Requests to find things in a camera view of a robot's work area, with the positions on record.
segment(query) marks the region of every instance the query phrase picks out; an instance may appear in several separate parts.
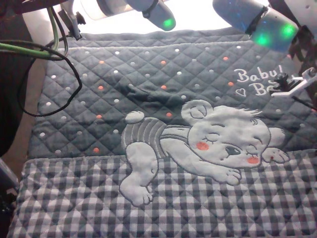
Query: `bear's tail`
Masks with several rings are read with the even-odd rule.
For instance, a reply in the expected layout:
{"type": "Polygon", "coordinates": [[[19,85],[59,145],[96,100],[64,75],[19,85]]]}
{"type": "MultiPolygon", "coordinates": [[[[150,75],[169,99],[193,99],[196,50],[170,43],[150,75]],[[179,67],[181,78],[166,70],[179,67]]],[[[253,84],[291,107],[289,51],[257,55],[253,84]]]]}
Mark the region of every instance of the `bear's tail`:
{"type": "Polygon", "coordinates": [[[125,122],[127,124],[135,124],[139,123],[144,119],[144,113],[137,111],[137,112],[130,112],[126,117],[125,117],[125,122]]]}

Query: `orange cheek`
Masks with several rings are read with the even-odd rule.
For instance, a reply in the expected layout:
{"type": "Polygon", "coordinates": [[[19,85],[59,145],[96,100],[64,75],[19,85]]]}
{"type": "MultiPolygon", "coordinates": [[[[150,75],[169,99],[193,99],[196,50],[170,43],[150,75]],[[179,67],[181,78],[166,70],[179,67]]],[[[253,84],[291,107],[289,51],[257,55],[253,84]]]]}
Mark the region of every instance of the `orange cheek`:
{"type": "Polygon", "coordinates": [[[258,162],[260,162],[260,159],[258,157],[251,156],[251,157],[248,158],[248,163],[249,164],[257,164],[258,162]]]}
{"type": "Polygon", "coordinates": [[[209,150],[209,146],[207,143],[204,142],[198,142],[196,145],[197,149],[199,150],[209,150]]]}

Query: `bear's face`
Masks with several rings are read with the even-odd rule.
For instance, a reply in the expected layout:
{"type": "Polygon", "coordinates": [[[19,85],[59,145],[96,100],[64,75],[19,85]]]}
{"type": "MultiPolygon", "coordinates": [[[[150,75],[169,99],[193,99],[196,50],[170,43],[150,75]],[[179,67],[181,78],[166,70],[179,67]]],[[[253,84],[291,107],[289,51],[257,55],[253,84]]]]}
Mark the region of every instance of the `bear's face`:
{"type": "Polygon", "coordinates": [[[202,160],[217,165],[236,169],[260,165],[262,153],[270,142],[270,131],[261,120],[254,118],[258,113],[206,106],[206,110],[189,107],[189,115],[194,118],[189,120],[192,124],[188,134],[190,148],[202,160]]]}

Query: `checkered fabric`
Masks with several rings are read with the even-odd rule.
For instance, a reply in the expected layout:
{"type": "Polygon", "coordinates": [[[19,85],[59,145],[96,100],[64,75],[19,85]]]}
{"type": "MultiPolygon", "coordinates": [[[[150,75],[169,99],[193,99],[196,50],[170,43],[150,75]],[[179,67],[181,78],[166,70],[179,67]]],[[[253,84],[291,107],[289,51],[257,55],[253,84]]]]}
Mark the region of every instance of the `checkered fabric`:
{"type": "MultiPolygon", "coordinates": [[[[267,126],[285,131],[284,151],[317,147],[317,114],[267,92],[277,73],[295,75],[291,59],[255,45],[232,28],[84,35],[69,41],[68,57],[83,88],[62,112],[36,118],[29,159],[125,155],[121,135],[129,112],[141,111],[167,125],[188,125],[180,111],[193,99],[213,107],[263,111],[267,126]],[[242,69],[249,77],[246,82],[238,74],[244,74],[242,69]]],[[[60,108],[77,87],[65,61],[49,62],[39,113],[60,108]]],[[[299,96],[309,101],[306,93],[299,96]]]]}
{"type": "Polygon", "coordinates": [[[288,153],[219,184],[160,159],[149,205],[118,188],[131,172],[123,156],[26,163],[8,237],[317,237],[315,150],[288,153]]]}

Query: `white heart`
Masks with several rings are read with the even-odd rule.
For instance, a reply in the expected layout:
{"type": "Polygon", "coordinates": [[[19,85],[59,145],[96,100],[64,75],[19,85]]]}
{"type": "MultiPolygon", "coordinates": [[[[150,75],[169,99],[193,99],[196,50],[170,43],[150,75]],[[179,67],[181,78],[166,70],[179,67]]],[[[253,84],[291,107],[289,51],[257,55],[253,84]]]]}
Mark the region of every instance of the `white heart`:
{"type": "Polygon", "coordinates": [[[247,97],[246,90],[244,88],[237,89],[236,93],[243,97],[247,97]]]}

